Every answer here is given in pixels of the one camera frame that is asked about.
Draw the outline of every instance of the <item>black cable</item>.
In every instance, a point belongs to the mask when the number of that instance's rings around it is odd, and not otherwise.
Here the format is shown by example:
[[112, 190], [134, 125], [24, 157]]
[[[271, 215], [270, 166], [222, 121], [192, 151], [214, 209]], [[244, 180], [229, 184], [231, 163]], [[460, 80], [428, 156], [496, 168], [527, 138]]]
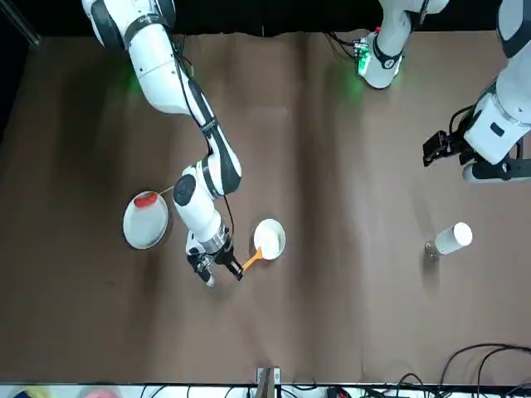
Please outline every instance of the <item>black cable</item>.
[[445, 382], [445, 376], [448, 372], [448, 368], [450, 367], [451, 362], [455, 359], [455, 357], [459, 356], [463, 352], [467, 352], [469, 350], [474, 350], [476, 348], [486, 348], [486, 347], [497, 347], [497, 348], [512, 348], [514, 350], [520, 350], [521, 352], [527, 352], [531, 354], [531, 347], [526, 346], [518, 346], [515, 344], [503, 344], [499, 342], [482, 342], [480, 344], [474, 344], [472, 346], [461, 348], [460, 350], [454, 352], [450, 355], [448, 360], [446, 361], [445, 367], [441, 373], [441, 379], [439, 380], [439, 387], [441, 387]]
[[283, 387], [281, 387], [280, 390], [283, 391], [283, 392], [285, 392], [285, 393], [290, 394], [290, 395], [293, 396], [294, 398], [297, 398], [297, 396], [296, 396], [293, 392], [288, 391], [288, 390], [286, 390], [286, 389], [283, 388]]
[[234, 246], [234, 218], [232, 218], [232, 211], [231, 211], [231, 207], [229, 206], [227, 195], [223, 195], [223, 199], [225, 199], [225, 204], [227, 205], [227, 211], [229, 212], [229, 217], [231, 218], [232, 245]]
[[518, 386], [516, 386], [514, 389], [512, 389], [511, 391], [509, 391], [507, 394], [505, 394], [506, 396], [510, 396], [511, 394], [514, 394], [515, 391], [518, 391], [522, 388], [525, 388], [525, 387], [531, 387], [531, 383], [530, 382], [527, 382], [527, 383], [522, 383]]
[[[184, 50], [184, 42], [185, 42], [185, 40], [186, 40], [186, 35], [183, 35], [183, 44], [181, 45], [182, 50]], [[186, 91], [184, 89], [183, 74], [181, 73], [181, 61], [183, 59], [183, 52], [182, 51], [177, 51], [173, 41], [171, 41], [171, 43], [172, 43], [172, 47], [173, 47], [173, 52], [177, 55], [176, 58], [175, 58], [175, 67], [177, 69], [177, 74], [179, 76], [179, 83], [181, 84], [181, 90], [183, 91], [184, 102], [186, 102], [186, 106], [188, 107], [188, 111], [190, 112], [190, 116], [192, 116], [192, 119], [196, 122], [197, 126], [199, 126], [199, 128], [201, 128], [201, 124], [199, 123], [199, 120], [197, 120], [196, 115], [193, 114], [193, 112], [192, 112], [192, 107], [190, 106], [190, 103], [188, 102], [188, 96], [186, 95]]]
[[231, 392], [231, 391], [232, 391], [233, 389], [234, 389], [234, 387], [231, 387], [231, 388], [229, 388], [229, 389], [228, 389], [227, 393], [225, 394], [225, 398], [227, 398], [227, 397], [228, 397], [228, 395], [229, 395], [229, 392]]
[[417, 381], [421, 384], [421, 386], [424, 386], [424, 383], [422, 382], [421, 378], [419, 376], [417, 376], [415, 373], [406, 373], [404, 376], [402, 376], [402, 379], [400, 379], [400, 381], [398, 382], [397, 384], [397, 398], [398, 398], [398, 393], [400, 392], [400, 386], [402, 385], [402, 383], [408, 378], [408, 377], [413, 377], [415, 379], [417, 379]]
[[308, 387], [292, 386], [292, 387], [299, 391], [312, 391], [318, 388], [317, 386], [308, 386]]
[[341, 60], [346, 60], [346, 61], [351, 61], [353, 58], [354, 58], [354, 55], [353, 54], [350, 54], [344, 47], [342, 47], [341, 45], [339, 45], [339, 48], [341, 48], [341, 50], [343, 50], [343, 53], [346, 55], [343, 55], [341, 54], [338, 49], [335, 47], [335, 43], [332, 41], [332, 39], [330, 38], [329, 35], [325, 34], [324, 37], [326, 37], [326, 40], [328, 41], [329, 45], [330, 45], [330, 48], [332, 49], [332, 52], [334, 53], [335, 56], [337, 56], [339, 59]]
[[489, 359], [491, 356], [493, 356], [497, 352], [507, 351], [508, 348], [496, 348], [495, 350], [489, 352], [487, 355], [484, 356], [483, 360], [480, 363], [480, 367], [478, 368], [478, 379], [477, 379], [477, 385], [478, 385], [478, 398], [480, 398], [480, 386], [481, 386], [481, 372], [483, 371], [483, 366], [487, 362], [487, 359]]
[[337, 43], [341, 44], [342, 46], [348, 46], [348, 47], [354, 47], [354, 43], [351, 41], [345, 41], [343, 39], [340, 39], [338, 35], [335, 34], [335, 32], [326, 32], [325, 35], [329, 35], [332, 40], [336, 41]]
[[463, 109], [459, 109], [457, 112], [455, 112], [452, 115], [451, 119], [450, 119], [450, 124], [448, 126], [448, 133], [452, 134], [453, 131], [454, 131], [454, 120], [455, 120], [455, 118], [457, 116], [459, 116], [460, 114], [462, 114], [462, 113], [466, 112], [467, 110], [470, 110], [470, 109], [472, 109], [474, 107], [475, 107], [475, 105], [469, 105], [469, 106], [466, 106]]
[[164, 388], [166, 388], [166, 387], [167, 387], [167, 386], [160, 386], [160, 387], [158, 388], [158, 390], [156, 390], [156, 391], [151, 395], [151, 398], [155, 398], [155, 396], [156, 396], [160, 391], [162, 391]]

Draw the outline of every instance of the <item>brown table surface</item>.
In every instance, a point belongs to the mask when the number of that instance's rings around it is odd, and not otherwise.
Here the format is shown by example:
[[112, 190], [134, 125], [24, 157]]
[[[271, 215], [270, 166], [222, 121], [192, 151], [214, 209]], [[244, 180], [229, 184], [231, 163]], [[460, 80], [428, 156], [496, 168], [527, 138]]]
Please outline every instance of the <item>brown table surface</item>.
[[[204, 140], [149, 106], [126, 55], [47, 38], [0, 157], [0, 380], [251, 382], [277, 365], [284, 381], [437, 382], [457, 348], [531, 344], [531, 184], [470, 185], [457, 158], [421, 162], [503, 68], [493, 32], [412, 35], [384, 91], [320, 34], [190, 37], [187, 55], [243, 167], [236, 253], [268, 216], [285, 253], [240, 283], [218, 269], [209, 290], [178, 217], [155, 249], [128, 247], [130, 198], [174, 184]], [[471, 247], [423, 267], [424, 242], [457, 221]], [[447, 381], [474, 382], [480, 353]], [[529, 365], [500, 354], [483, 380], [519, 383]]]

